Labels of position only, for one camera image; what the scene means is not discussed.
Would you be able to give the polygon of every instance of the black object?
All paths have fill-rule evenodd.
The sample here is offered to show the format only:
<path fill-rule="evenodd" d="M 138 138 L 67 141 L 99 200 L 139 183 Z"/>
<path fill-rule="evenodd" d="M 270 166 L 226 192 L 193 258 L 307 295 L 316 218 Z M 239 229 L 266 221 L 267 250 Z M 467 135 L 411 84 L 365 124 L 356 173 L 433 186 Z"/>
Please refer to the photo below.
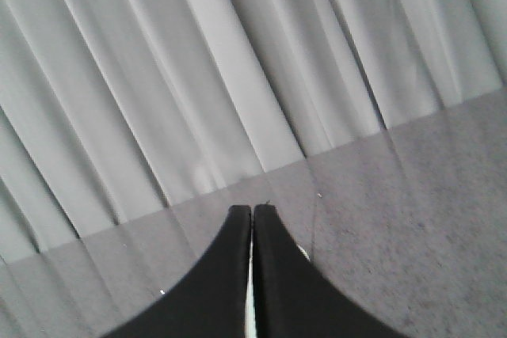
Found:
<path fill-rule="evenodd" d="M 231 207 L 190 272 L 154 305 L 104 338 L 243 338 L 250 230 L 250 207 Z"/>
<path fill-rule="evenodd" d="M 301 253 L 271 205 L 253 213 L 259 338 L 401 338 L 334 288 Z"/>

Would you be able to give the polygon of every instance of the white curtain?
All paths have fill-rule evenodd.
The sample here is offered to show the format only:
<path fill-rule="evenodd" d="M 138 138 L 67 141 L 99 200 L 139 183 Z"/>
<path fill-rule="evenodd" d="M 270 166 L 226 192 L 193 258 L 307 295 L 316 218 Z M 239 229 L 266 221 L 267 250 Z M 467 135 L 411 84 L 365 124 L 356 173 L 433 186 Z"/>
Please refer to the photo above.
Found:
<path fill-rule="evenodd" d="M 505 0 L 0 0 L 6 262 L 502 87 Z"/>

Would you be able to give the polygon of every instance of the curtain fold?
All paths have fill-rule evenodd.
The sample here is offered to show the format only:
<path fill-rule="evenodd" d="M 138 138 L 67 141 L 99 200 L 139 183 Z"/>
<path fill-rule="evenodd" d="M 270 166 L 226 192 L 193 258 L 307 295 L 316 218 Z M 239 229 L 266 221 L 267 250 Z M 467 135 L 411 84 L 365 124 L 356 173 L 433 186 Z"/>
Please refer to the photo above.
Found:
<path fill-rule="evenodd" d="M 500 89 L 506 22 L 503 0 L 0 0 L 0 254 Z"/>

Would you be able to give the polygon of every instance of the gray floor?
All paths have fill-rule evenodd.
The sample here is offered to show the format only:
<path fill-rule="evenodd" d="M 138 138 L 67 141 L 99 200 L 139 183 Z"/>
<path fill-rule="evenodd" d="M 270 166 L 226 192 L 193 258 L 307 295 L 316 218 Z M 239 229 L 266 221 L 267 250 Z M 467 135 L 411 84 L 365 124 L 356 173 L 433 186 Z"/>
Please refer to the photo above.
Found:
<path fill-rule="evenodd" d="M 270 202 L 312 261 L 413 337 L 507 336 L 500 90 L 0 266 L 0 336 L 95 337 L 171 288 L 232 203 Z"/>

